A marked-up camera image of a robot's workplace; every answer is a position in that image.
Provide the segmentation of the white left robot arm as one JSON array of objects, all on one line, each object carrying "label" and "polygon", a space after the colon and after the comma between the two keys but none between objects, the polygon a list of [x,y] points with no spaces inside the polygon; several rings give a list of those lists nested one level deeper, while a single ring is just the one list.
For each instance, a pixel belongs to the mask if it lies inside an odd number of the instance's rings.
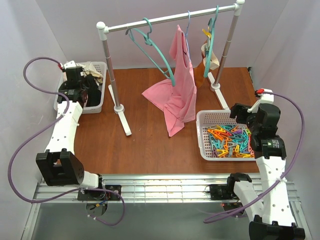
[{"label": "white left robot arm", "polygon": [[57,97],[57,117],[62,117],[53,128],[51,139],[44,153],[36,155],[36,164],[48,186],[80,186],[97,189],[100,176],[84,169],[75,156],[74,141],[80,116],[89,100],[88,90],[97,90],[92,75],[87,75],[81,66],[65,69],[66,81],[58,92],[67,99]]}]

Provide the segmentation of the teal clothes hanger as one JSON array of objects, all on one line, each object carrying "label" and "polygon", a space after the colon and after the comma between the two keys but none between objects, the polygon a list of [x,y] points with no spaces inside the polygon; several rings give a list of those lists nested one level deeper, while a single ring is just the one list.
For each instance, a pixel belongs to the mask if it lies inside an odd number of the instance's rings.
[{"label": "teal clothes hanger", "polygon": [[143,31],[138,27],[129,27],[125,31],[125,35],[138,47],[138,49],[150,60],[156,69],[169,80],[173,87],[176,86],[176,79],[167,58],[152,40],[153,26],[146,17],[142,19],[147,26],[147,31]]}]

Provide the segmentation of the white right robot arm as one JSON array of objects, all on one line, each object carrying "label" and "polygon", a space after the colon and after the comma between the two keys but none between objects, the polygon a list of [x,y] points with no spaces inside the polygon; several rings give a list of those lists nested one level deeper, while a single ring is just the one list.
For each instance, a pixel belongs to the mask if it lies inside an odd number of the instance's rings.
[{"label": "white right robot arm", "polygon": [[249,143],[261,177],[260,195],[247,174],[232,173],[227,179],[227,187],[239,198],[250,220],[251,240],[306,238],[305,230],[296,225],[283,177],[287,153],[285,142],[277,135],[280,115],[280,109],[270,103],[261,103],[254,111],[237,103],[230,110],[230,118],[245,124],[251,133]]}]

